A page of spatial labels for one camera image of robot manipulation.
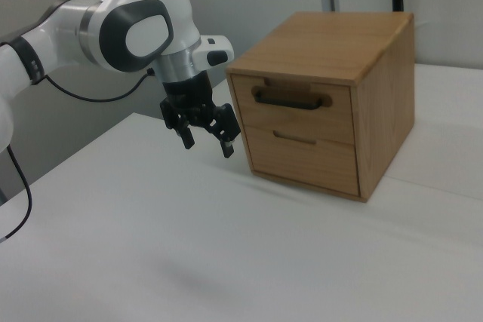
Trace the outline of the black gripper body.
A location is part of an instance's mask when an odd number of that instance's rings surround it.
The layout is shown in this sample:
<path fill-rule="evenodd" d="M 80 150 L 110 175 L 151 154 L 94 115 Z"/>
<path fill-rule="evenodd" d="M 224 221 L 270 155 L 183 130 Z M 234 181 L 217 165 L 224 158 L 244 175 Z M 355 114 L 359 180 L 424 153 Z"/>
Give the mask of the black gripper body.
<path fill-rule="evenodd" d="M 166 98 L 162 116 L 167 128 L 178 128 L 182 120 L 196 127 L 207 127 L 214 120 L 212 87 L 207 72 L 185 81 L 165 82 Z"/>

